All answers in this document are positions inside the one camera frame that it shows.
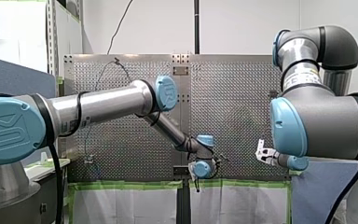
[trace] metal pole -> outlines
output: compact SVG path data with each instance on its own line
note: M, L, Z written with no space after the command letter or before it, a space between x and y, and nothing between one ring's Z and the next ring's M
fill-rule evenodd
M194 0L195 54L200 54L200 0Z

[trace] robotic arm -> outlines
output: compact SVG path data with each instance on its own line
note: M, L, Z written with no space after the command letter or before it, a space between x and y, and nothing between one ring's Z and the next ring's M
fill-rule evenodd
M177 89L170 77L135 80L123 88L53 99L38 94L0 97L0 165L20 161L53 144L57 137L69 136L92 123L135 114L171 140L176 149L197 153L194 173L208 178L215 170L211 145L185 136L161 114L173 109L176 101Z
M358 160L358 93L345 95L358 64L351 34L336 26L281 31L273 62L282 71L281 97L270 105L275 149L299 158ZM347 194L347 223L358 223L358 172L338 195L325 223Z

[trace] logo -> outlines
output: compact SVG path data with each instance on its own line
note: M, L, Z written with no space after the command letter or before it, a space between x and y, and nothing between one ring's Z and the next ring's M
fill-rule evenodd
M176 93L175 93L176 87L172 83L166 83L164 85L164 94L167 97L166 103L170 103L172 101L176 102Z
M0 151L30 142L22 114L0 116Z

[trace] metal bracket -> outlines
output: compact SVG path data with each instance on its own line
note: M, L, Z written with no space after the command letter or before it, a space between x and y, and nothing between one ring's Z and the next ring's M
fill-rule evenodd
M190 172L186 165L174 165L173 166L173 179L174 180L183 180L191 179Z

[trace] perforated metal panel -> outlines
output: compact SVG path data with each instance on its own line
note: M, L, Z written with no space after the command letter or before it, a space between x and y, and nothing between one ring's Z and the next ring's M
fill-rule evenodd
M115 57L128 69L132 80L167 75L178 65L172 55L71 55L65 58L65 92L94 91L103 67ZM266 147L272 147L266 131L268 94L280 89L280 72L271 65L270 56L191 55L189 63L185 63L190 66L190 74L174 77L180 104L171 117L193 136L214 135L216 153L229 159L223 162L221 177L284 179L286 169L268 166L255 158L257 141L264 132ZM97 90L128 83L122 68L110 63ZM172 150L171 143L135 116L93 126L86 138L87 132L88 129L82 130L76 136L79 159L70 166L71 182L171 180L172 167L187 164L186 154L182 153L182 162L177 160L180 154ZM92 165L84 164L85 146L87 154L94 155Z
M280 72L269 56L192 55L190 130L209 133L222 153L224 178L276 179L287 170L255 158L263 133L269 131L269 91L280 89Z
M94 91L103 67L115 57L128 70L132 80L148 79L171 73L171 55L151 56L67 56L66 90ZM110 63L96 90L128 85L124 70ZM70 165L69 179L164 180L172 179L171 144L149 127L146 121L128 116L81 130L76 135L78 160ZM94 156L94 164L85 164L85 155Z

